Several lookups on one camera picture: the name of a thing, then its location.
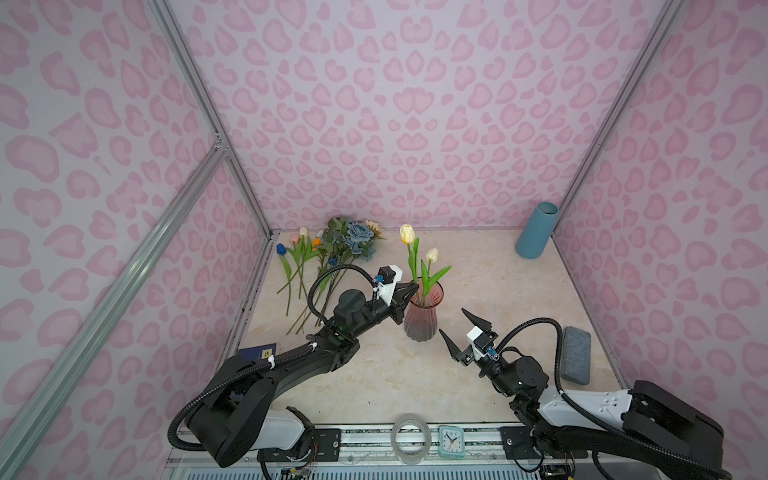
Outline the red glass vase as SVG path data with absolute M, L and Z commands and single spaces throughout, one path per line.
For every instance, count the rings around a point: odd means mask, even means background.
M 406 335 L 417 342 L 434 337 L 438 330 L 437 307 L 444 299 L 444 289 L 437 282 L 426 292 L 419 284 L 417 293 L 411 298 L 403 322 Z

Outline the white tulip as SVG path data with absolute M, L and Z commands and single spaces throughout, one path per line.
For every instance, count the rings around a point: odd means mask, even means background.
M 451 265 L 447 265 L 437 270 L 436 264 L 438 263 L 439 257 L 439 250 L 437 248 L 431 248 L 427 251 L 425 259 L 421 262 L 421 300 L 423 303 L 429 301 L 431 290 L 452 269 Z

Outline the yellow tulip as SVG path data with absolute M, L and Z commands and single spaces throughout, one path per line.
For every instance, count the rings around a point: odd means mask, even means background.
M 410 224 L 403 224 L 399 229 L 400 240 L 406 245 L 408 251 L 407 265 L 411 273 L 412 279 L 416 281 L 418 279 L 417 264 L 418 264 L 418 245 L 419 239 L 416 236 L 414 228 Z

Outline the blue tulip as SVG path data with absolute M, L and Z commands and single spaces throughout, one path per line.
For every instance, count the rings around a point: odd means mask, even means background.
M 289 249 L 283 244 L 278 243 L 276 246 L 276 253 L 278 255 L 278 258 L 280 260 L 280 264 L 283 268 L 284 274 L 285 274 L 285 283 L 283 286 L 278 290 L 279 293 L 285 293 L 287 295 L 286 297 L 286 308 L 285 308 L 285 315 L 288 315 L 290 313 L 291 308 L 291 302 L 292 302 L 292 281 L 294 277 L 294 270 L 293 266 L 289 260 Z

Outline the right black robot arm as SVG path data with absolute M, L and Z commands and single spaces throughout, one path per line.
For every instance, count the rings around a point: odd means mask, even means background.
M 527 430 L 528 444 L 542 455 L 587 451 L 598 464 L 605 453 L 650 465 L 669 479 L 731 478 L 723 467 L 723 428 L 657 384 L 638 380 L 629 389 L 613 392 L 565 389 L 565 331 L 556 320 L 527 320 L 500 337 L 489 321 L 471 312 L 464 315 L 473 325 L 468 345 L 460 348 L 445 336 L 450 357 L 478 367 L 480 377 L 508 399 Z M 552 375 L 511 343 L 524 330 L 540 325 L 555 331 Z

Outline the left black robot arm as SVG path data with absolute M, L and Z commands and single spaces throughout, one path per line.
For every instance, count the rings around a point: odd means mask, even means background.
M 386 319 L 401 324 L 416 282 L 402 270 L 384 266 L 365 273 L 371 292 L 344 291 L 331 317 L 308 335 L 305 344 L 266 359 L 229 357 L 203 391 L 183 406 L 167 430 L 170 445 L 206 452 L 220 467 L 229 467 L 251 451 L 305 461 L 318 451 L 314 424 L 298 409 L 275 411 L 275 399 L 301 383 L 334 372 L 360 349 L 359 338 Z

